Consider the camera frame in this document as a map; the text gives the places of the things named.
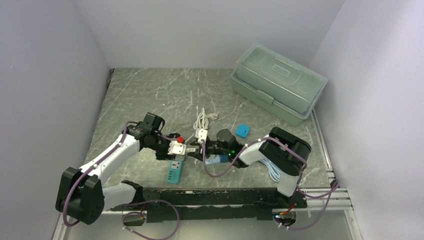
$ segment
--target teal power strip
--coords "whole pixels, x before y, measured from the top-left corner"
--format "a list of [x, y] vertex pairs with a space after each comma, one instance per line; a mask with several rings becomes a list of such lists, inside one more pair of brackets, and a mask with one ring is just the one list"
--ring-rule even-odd
[[179, 184], [181, 172], [183, 170], [183, 161], [173, 160], [169, 167], [167, 182], [170, 184]]

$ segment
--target coiled light blue cable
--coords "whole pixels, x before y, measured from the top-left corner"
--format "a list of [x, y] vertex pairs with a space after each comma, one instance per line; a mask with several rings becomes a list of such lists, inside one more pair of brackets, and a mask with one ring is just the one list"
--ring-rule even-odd
[[268, 158], [262, 159], [260, 162], [268, 168], [269, 176], [271, 179], [278, 183], [281, 177], [281, 170]]

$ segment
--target table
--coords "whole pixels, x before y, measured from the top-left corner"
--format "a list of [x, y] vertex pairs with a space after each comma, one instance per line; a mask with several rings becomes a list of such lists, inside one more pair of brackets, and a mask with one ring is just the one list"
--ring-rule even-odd
[[[207, 114], [217, 113], [211, 120], [208, 135], [216, 139], [221, 129], [234, 135], [237, 126], [250, 126], [250, 136], [237, 137], [245, 144], [266, 135], [273, 127], [280, 127], [307, 141], [312, 152], [308, 168], [301, 182], [303, 188], [326, 188], [329, 180], [325, 156], [313, 119], [308, 117], [299, 126], [292, 126], [265, 111], [232, 90], [232, 69], [204, 68], [116, 68], [98, 117], [93, 139], [85, 159], [89, 162], [121, 133], [126, 121], [142, 121], [147, 112], [166, 120], [164, 134], [179, 133], [188, 138], [194, 132], [193, 123], [201, 108]], [[212, 174], [219, 174], [229, 163], [209, 166]], [[275, 187], [263, 164], [256, 162], [247, 168], [230, 169], [220, 178], [209, 177], [201, 161], [187, 157], [183, 163], [178, 185], [167, 182], [169, 161], [155, 159], [154, 151], [143, 149], [128, 159], [105, 183], [114, 186], [130, 180], [143, 187], [155, 188], [258, 188]]]

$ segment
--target toolbox handle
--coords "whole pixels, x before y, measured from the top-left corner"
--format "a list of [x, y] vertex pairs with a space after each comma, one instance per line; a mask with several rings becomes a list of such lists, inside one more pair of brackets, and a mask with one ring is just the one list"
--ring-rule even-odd
[[265, 103], [269, 104], [270, 106], [273, 104], [274, 102], [274, 98], [268, 94], [266, 94], [265, 92], [263, 92], [262, 90], [258, 89], [256, 91], [256, 97], [262, 101], [264, 101]]

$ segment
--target wall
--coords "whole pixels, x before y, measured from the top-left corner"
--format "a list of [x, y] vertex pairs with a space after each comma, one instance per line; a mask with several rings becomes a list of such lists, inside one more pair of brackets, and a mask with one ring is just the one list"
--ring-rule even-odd
[[62, 172], [85, 159], [109, 67], [72, 0], [0, 3], [0, 239], [51, 239]]
[[308, 66], [344, 0], [76, 2], [112, 68], [233, 68], [256, 42]]
[[364, 239], [424, 236], [424, 3], [346, 0], [310, 67], [316, 110]]

